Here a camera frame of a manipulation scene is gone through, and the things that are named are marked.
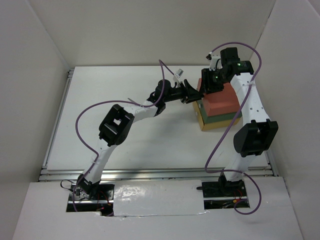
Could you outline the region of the yellow bottom drawer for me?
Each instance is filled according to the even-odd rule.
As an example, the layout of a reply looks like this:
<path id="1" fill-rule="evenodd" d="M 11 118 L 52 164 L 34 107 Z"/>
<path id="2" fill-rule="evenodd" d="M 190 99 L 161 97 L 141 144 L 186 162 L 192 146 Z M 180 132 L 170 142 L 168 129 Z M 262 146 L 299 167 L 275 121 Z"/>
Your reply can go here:
<path id="1" fill-rule="evenodd" d="M 226 121 L 214 122 L 214 123 L 204 123 L 202 120 L 200 111 L 198 109 L 195 110 L 194 107 L 193 107 L 193 109 L 195 111 L 195 115 L 196 115 L 197 122 L 199 124 L 199 128 L 203 132 L 213 130 L 213 129 L 228 127 L 230 125 L 230 123 L 232 122 L 232 120 L 226 120 Z"/>

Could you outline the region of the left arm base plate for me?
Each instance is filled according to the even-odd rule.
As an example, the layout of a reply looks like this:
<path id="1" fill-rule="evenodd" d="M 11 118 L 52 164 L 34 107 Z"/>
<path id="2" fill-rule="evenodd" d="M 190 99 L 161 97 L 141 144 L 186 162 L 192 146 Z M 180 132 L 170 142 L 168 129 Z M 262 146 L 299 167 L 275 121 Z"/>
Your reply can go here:
<path id="1" fill-rule="evenodd" d="M 75 191 L 74 202 L 76 204 L 84 203 L 103 203 L 111 204 L 114 201 L 114 184 L 101 184 L 96 193 L 86 194 L 78 187 Z"/>

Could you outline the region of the green drawer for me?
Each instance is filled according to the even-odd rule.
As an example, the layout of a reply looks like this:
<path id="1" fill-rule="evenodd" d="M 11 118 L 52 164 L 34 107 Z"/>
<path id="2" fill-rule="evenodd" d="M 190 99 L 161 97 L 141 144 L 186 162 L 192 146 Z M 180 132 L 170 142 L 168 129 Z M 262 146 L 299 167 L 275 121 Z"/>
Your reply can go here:
<path id="1" fill-rule="evenodd" d="M 205 106 L 202 100 L 197 100 L 196 102 L 193 102 L 192 106 L 194 107 L 195 110 L 200 111 L 200 115 L 202 117 L 204 124 L 211 124 L 211 123 L 232 120 L 237 113 L 237 112 L 227 112 L 222 114 L 214 113 L 213 115 L 209 115 L 205 110 Z"/>

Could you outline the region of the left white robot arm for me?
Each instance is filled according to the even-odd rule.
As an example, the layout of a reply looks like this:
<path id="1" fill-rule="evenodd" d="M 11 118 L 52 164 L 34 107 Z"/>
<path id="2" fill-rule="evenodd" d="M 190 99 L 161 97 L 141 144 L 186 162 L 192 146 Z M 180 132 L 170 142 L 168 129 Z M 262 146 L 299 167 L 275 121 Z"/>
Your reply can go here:
<path id="1" fill-rule="evenodd" d="M 111 153 L 126 140 L 133 123 L 158 116 L 165 110 L 167 102 L 180 100 L 188 104 L 203 97 L 203 90 L 196 90 L 186 79 L 180 86 L 174 87 L 165 79 L 158 82 L 155 91 L 143 104 L 129 101 L 126 102 L 129 106 L 125 107 L 114 104 L 98 127 L 99 141 L 96 150 L 93 150 L 95 157 L 92 164 L 77 179 L 81 194 L 88 200 L 97 197 L 102 172 Z"/>

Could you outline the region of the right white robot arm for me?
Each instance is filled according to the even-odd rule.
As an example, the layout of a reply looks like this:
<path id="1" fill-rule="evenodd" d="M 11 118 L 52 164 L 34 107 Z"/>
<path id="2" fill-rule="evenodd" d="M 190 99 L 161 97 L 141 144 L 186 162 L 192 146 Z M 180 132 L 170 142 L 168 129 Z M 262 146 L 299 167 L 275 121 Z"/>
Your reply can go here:
<path id="1" fill-rule="evenodd" d="M 229 83 L 240 105 L 236 115 L 242 115 L 243 126 L 233 137 L 236 155 L 220 173 L 217 184 L 219 193 L 229 196 L 243 186 L 244 172 L 269 149 L 279 126 L 270 119 L 263 107 L 255 85 L 258 72 L 253 69 L 251 62 L 240 60 L 236 47 L 227 47 L 220 51 L 220 63 L 221 68 L 217 68 L 213 67 L 215 62 L 211 61 L 210 67 L 201 71 L 200 92 L 220 92 Z"/>

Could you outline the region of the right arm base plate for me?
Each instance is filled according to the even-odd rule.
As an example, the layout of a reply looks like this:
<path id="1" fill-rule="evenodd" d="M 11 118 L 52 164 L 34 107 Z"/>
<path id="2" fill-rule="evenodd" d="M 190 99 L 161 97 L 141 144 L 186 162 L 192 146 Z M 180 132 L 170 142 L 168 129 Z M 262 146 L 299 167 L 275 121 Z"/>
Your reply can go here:
<path id="1" fill-rule="evenodd" d="M 205 199 L 234 198 L 247 195 L 243 181 L 240 181 L 237 185 L 225 187 L 218 181 L 207 181 L 202 182 L 196 189 L 202 192 Z"/>

